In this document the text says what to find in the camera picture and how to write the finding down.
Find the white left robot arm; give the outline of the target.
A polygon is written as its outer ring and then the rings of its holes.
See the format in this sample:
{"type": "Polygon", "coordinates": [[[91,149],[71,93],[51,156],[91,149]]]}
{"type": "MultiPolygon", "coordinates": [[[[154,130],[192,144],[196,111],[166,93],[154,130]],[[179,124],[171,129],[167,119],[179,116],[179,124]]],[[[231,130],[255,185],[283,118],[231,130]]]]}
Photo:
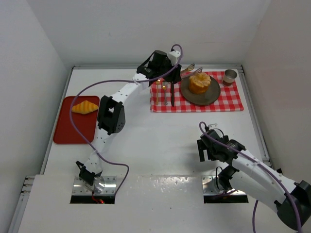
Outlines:
{"type": "Polygon", "coordinates": [[[85,163],[76,163],[80,169],[79,178],[91,189],[92,193],[99,193],[102,190],[103,162],[121,165],[106,160],[102,154],[110,147],[116,134],[125,126],[125,105],[160,78],[169,83],[180,81],[182,57],[182,49],[171,49],[169,53],[155,50],[138,66],[132,79],[123,80],[124,87],[111,96],[101,97],[97,113],[96,139],[90,142],[85,136],[82,137],[92,148],[93,153],[85,163]]]}

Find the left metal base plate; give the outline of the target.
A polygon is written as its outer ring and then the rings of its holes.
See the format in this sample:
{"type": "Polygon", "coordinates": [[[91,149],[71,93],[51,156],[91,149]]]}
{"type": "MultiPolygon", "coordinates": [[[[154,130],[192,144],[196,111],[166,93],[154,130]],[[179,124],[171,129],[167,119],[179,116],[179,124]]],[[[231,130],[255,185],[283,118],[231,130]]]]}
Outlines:
{"type": "Polygon", "coordinates": [[[73,196],[94,196],[94,197],[108,197],[116,193],[116,177],[115,176],[100,176],[95,177],[92,185],[87,184],[78,176],[75,177],[72,187],[73,196]]]}

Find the black knife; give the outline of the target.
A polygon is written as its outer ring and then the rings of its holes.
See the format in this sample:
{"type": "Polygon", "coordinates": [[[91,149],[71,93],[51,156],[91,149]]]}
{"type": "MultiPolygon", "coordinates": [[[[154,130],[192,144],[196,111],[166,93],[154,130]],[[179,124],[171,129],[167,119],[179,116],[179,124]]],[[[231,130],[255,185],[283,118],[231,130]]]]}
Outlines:
{"type": "Polygon", "coordinates": [[[171,82],[171,105],[174,107],[175,106],[175,103],[174,103],[174,83],[171,82]]]}

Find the round sugar-topped bread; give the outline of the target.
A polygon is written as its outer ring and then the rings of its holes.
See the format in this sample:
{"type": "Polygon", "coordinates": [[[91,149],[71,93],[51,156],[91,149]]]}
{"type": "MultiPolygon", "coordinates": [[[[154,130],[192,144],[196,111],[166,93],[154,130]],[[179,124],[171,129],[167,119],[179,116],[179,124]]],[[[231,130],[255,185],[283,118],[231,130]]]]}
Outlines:
{"type": "Polygon", "coordinates": [[[211,77],[206,73],[192,75],[189,78],[189,90],[191,93],[200,95],[207,92],[211,85],[211,77]]]}

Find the metal cup brown base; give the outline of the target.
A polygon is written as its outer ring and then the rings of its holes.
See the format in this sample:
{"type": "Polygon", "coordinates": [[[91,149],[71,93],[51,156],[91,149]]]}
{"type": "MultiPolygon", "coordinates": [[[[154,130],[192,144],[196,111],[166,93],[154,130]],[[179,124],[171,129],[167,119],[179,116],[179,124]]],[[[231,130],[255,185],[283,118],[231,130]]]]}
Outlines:
{"type": "Polygon", "coordinates": [[[237,78],[237,72],[232,69],[227,69],[222,77],[222,84],[225,86],[231,86],[237,78]]]}

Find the metal base plate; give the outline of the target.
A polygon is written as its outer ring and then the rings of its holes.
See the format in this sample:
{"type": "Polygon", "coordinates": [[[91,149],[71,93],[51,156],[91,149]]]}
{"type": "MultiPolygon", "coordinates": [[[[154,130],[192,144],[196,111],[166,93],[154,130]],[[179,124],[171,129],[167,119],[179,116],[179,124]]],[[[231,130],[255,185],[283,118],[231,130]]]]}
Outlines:
{"type": "Polygon", "coordinates": [[[202,176],[202,188],[204,197],[222,197],[222,196],[247,196],[246,193],[230,189],[228,191],[220,190],[216,186],[215,176],[202,176]]]}
{"type": "Polygon", "coordinates": [[[75,177],[72,187],[73,196],[94,196],[94,197],[108,197],[116,193],[116,177],[115,176],[100,176],[95,177],[92,185],[87,184],[78,176],[75,177]]]}

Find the golden croissant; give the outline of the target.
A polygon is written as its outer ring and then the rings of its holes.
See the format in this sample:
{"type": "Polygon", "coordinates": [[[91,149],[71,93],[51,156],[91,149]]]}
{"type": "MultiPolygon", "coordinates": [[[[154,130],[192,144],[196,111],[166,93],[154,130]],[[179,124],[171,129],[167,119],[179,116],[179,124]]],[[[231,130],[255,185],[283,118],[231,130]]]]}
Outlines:
{"type": "Polygon", "coordinates": [[[76,104],[74,105],[72,108],[71,108],[71,111],[73,113],[78,113],[78,114],[82,114],[82,115],[87,115],[87,114],[90,114],[92,112],[95,112],[97,111],[99,108],[98,105],[92,103],[92,102],[89,102],[87,100],[79,103],[79,104],[76,104]]]}

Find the red plastic tray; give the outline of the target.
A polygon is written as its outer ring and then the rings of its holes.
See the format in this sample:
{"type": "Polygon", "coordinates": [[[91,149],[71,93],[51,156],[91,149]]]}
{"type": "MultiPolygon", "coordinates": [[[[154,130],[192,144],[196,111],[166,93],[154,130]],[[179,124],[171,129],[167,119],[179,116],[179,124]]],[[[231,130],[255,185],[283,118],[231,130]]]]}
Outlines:
{"type": "Polygon", "coordinates": [[[53,136],[53,141],[56,144],[85,144],[86,141],[80,136],[81,133],[90,142],[94,139],[98,111],[87,115],[72,113],[73,122],[79,130],[76,131],[69,117],[73,99],[74,96],[68,96],[63,100],[53,136]]]}

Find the dark round plate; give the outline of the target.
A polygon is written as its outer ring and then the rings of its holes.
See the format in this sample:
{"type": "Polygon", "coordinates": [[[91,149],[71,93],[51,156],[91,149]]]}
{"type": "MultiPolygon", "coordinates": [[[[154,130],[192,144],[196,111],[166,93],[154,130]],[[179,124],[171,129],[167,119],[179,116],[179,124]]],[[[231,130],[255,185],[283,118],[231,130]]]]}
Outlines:
{"type": "Polygon", "coordinates": [[[194,94],[189,90],[190,78],[183,78],[180,83],[180,91],[182,96],[190,103],[196,105],[210,105],[214,103],[220,96],[221,89],[216,79],[210,76],[211,84],[207,91],[203,94],[194,94]]]}

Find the gold fork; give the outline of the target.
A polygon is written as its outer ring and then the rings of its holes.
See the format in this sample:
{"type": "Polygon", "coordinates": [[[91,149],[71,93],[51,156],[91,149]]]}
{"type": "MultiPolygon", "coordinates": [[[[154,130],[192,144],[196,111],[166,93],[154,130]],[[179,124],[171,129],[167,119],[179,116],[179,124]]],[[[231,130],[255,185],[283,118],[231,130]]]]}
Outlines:
{"type": "Polygon", "coordinates": [[[159,86],[160,86],[160,80],[157,80],[156,81],[156,105],[158,105],[158,103],[159,103],[159,99],[158,99],[158,88],[159,88],[159,86]]]}

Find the iridescent gold spoon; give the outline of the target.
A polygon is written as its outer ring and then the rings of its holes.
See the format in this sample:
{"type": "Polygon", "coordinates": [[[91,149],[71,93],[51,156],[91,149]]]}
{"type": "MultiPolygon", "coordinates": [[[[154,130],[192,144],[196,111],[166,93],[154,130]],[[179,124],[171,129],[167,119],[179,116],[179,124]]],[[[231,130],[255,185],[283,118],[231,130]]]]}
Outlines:
{"type": "Polygon", "coordinates": [[[164,104],[168,105],[168,101],[167,101],[167,83],[166,82],[162,83],[162,89],[164,91],[164,104]]]}

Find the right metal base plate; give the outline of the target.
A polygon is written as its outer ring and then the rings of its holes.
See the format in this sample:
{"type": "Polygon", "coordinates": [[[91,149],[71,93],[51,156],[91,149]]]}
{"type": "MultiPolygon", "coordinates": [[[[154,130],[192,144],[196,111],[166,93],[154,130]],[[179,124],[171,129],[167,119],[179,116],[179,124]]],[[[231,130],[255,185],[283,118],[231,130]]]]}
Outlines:
{"type": "Polygon", "coordinates": [[[220,190],[216,186],[215,176],[202,176],[202,188],[204,197],[222,197],[222,196],[247,196],[246,193],[230,189],[228,191],[220,190]]]}

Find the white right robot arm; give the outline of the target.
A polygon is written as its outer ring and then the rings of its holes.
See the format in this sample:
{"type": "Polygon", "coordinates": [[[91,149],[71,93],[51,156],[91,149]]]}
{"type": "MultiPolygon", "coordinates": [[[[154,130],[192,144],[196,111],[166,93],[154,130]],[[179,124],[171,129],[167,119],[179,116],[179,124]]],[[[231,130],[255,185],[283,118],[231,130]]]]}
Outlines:
{"type": "Polygon", "coordinates": [[[311,185],[296,182],[273,170],[244,145],[228,136],[208,130],[197,140],[200,161],[206,159],[226,163],[215,175],[211,188],[220,196],[236,189],[273,210],[278,218],[297,232],[311,217],[311,185]]]}

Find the red white checkered cloth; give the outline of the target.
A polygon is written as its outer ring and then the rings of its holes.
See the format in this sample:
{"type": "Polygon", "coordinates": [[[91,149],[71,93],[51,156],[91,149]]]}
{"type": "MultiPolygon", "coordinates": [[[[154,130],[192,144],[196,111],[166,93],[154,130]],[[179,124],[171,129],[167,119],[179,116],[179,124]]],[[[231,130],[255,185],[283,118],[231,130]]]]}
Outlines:
{"type": "Polygon", "coordinates": [[[231,86],[222,84],[223,71],[209,71],[207,75],[217,80],[221,93],[218,99],[210,105],[196,105],[186,100],[180,91],[180,83],[174,85],[174,103],[171,105],[170,90],[167,90],[168,105],[164,104],[164,91],[162,87],[158,88],[159,103],[156,105],[156,83],[150,87],[150,109],[157,113],[186,113],[186,112],[234,112],[243,111],[244,107],[238,92],[237,85],[233,83],[231,86]]]}

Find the silver metal tongs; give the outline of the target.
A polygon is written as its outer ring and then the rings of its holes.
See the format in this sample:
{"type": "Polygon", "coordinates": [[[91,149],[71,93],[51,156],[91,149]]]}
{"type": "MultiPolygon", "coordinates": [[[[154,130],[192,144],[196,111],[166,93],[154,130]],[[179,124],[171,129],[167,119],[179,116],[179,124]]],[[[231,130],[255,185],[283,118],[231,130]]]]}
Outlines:
{"type": "Polygon", "coordinates": [[[195,68],[195,64],[190,64],[187,68],[185,68],[180,72],[180,77],[183,79],[192,75],[199,74],[202,71],[203,71],[202,67],[195,68]]]}

